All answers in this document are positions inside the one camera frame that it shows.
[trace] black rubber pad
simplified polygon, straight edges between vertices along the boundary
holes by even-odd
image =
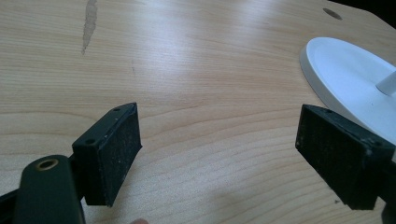
[[[141,148],[137,105],[111,109],[73,144],[88,205],[112,206]]]
[[[296,148],[352,209],[373,209],[395,146],[331,110],[303,105]]]

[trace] white round base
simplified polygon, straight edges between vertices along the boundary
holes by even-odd
[[[310,40],[301,51],[300,63],[312,89],[330,110],[396,145],[396,94],[386,95],[375,86],[396,71],[395,66],[329,37]]]

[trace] wooden table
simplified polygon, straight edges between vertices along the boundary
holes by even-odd
[[[0,193],[137,102],[143,149],[87,223],[381,223],[381,200],[351,211],[294,148],[301,105],[323,105],[299,65],[317,36],[396,64],[393,28],[327,1],[2,0]]]

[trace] white plastic stand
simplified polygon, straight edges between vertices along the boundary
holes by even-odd
[[[396,145],[395,66],[329,37],[310,40],[300,63],[327,107]]]

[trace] wooden surface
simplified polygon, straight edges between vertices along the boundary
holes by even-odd
[[[381,223],[382,201],[351,211],[294,148],[301,105],[322,105],[299,65],[316,36],[396,64],[393,28],[327,1],[2,0],[0,193],[137,102],[144,147],[87,223]]]

